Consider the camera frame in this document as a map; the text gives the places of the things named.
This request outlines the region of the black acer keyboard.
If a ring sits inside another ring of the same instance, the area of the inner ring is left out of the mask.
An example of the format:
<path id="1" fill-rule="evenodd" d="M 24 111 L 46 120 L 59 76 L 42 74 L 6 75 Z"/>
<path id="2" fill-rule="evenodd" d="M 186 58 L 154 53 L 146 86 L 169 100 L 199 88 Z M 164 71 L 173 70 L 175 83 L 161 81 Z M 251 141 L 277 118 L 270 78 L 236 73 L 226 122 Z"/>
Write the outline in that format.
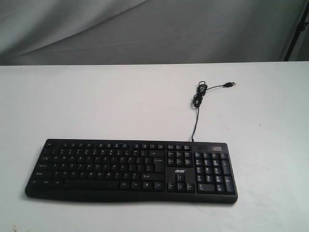
<path id="1" fill-rule="evenodd" d="M 227 144 L 140 140 L 48 139 L 25 194 L 74 202 L 238 199 Z"/>

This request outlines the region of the grey backdrop cloth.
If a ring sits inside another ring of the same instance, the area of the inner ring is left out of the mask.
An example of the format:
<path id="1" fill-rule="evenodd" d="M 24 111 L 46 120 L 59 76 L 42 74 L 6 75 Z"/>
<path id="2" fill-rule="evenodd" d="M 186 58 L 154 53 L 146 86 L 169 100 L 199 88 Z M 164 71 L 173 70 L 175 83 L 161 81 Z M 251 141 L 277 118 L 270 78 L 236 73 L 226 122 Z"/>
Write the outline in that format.
<path id="1" fill-rule="evenodd" d="M 3 0 L 1 65 L 282 61 L 304 0 Z"/>

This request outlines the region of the black light stand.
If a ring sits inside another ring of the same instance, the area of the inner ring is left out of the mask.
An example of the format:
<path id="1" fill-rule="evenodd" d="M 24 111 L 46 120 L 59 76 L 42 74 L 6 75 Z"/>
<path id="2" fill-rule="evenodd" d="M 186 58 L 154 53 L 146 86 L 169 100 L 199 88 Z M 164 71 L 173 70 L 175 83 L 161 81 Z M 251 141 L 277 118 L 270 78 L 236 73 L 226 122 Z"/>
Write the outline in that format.
<path id="1" fill-rule="evenodd" d="M 295 29 L 295 32 L 293 34 L 293 37 L 291 39 L 291 42 L 288 46 L 288 49 L 286 51 L 286 54 L 284 56 L 284 59 L 283 61 L 287 62 L 290 60 L 291 58 L 291 55 L 292 55 L 292 52 L 296 46 L 296 43 L 301 35 L 302 32 L 304 32 L 306 30 L 306 28 L 308 27 L 309 25 L 309 21 L 307 20 L 308 18 L 308 15 L 309 15 L 309 1 L 306 2 L 306 7 L 302 13 L 302 16 L 296 26 L 296 29 Z"/>

